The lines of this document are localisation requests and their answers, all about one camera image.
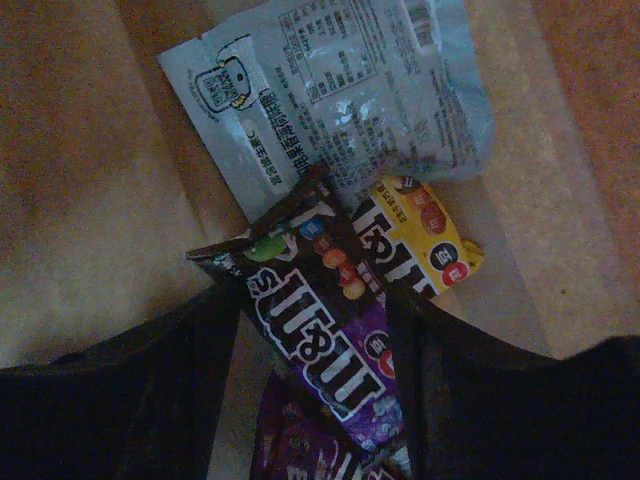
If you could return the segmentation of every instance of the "barcode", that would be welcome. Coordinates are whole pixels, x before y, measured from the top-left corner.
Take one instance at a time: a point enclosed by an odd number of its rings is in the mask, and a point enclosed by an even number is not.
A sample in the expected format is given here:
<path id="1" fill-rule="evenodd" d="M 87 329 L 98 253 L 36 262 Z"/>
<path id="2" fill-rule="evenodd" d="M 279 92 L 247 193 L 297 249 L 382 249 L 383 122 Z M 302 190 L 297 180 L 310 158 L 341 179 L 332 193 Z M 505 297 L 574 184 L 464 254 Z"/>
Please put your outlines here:
<path id="1" fill-rule="evenodd" d="M 420 47 L 433 45 L 433 35 L 431 33 L 433 23 L 426 3 L 421 2 L 418 5 L 407 6 L 407 12 L 409 13 L 411 27 L 418 40 L 418 45 Z"/>

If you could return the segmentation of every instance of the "wooden floor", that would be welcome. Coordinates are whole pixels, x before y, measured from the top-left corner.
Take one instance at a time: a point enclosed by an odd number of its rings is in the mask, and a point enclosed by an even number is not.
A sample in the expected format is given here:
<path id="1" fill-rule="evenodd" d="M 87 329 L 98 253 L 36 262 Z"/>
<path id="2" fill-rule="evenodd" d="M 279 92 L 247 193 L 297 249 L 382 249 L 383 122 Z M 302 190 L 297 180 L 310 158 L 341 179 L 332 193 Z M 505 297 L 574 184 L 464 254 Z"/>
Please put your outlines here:
<path id="1" fill-rule="evenodd" d="M 640 8 L 635 0 L 532 4 L 640 293 Z"/>

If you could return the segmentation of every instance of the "dark brown m&m's bag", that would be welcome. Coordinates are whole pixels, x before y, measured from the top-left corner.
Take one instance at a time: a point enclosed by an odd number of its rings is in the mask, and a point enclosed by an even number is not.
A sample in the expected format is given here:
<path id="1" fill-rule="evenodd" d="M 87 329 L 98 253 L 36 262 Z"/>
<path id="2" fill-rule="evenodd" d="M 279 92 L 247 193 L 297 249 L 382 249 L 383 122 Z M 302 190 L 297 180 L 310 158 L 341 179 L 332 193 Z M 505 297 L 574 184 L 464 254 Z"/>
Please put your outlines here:
<path id="1" fill-rule="evenodd" d="M 247 315 L 363 453 L 402 445 L 385 280 L 320 169 L 245 238 L 187 258 L 214 279 L 239 280 Z"/>

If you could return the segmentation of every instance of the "candy wrapper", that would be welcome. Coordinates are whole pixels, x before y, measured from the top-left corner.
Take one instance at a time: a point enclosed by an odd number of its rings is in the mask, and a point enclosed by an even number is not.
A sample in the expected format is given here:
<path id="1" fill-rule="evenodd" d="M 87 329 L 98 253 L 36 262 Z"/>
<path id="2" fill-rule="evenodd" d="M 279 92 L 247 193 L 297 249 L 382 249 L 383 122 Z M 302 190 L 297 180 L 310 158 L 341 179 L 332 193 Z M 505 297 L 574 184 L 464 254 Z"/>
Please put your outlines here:
<path id="1" fill-rule="evenodd" d="M 384 172 L 460 181 L 489 158 L 463 0 L 273 0 L 158 60 L 249 221 L 314 163 L 353 213 Z"/>
<path id="2" fill-rule="evenodd" d="M 320 169 L 312 168 L 248 238 L 187 258 L 214 279 L 233 276 L 245 285 L 238 298 L 247 315 L 360 449 L 374 455 L 399 441 L 385 280 Z"/>
<path id="3" fill-rule="evenodd" d="M 460 239 L 433 190 L 412 177 L 383 177 L 352 221 L 386 280 L 402 280 L 427 298 L 474 273 L 483 259 L 473 242 Z"/>
<path id="4" fill-rule="evenodd" d="M 357 451 L 309 418 L 272 373 L 262 394 L 250 480 L 402 480 L 389 465 L 363 473 Z"/>

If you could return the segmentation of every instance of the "nutrition facts label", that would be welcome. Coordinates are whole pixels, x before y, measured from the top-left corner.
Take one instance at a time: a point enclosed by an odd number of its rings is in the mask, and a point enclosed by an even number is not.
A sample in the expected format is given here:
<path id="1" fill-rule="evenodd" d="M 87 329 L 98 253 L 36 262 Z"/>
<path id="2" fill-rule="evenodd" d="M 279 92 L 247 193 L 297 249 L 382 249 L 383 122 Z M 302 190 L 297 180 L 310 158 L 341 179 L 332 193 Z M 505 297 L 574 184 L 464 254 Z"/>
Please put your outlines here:
<path id="1" fill-rule="evenodd" d="M 280 15 L 289 68 L 302 77 L 311 103 L 376 75 L 358 14 L 349 0 L 316 0 Z"/>

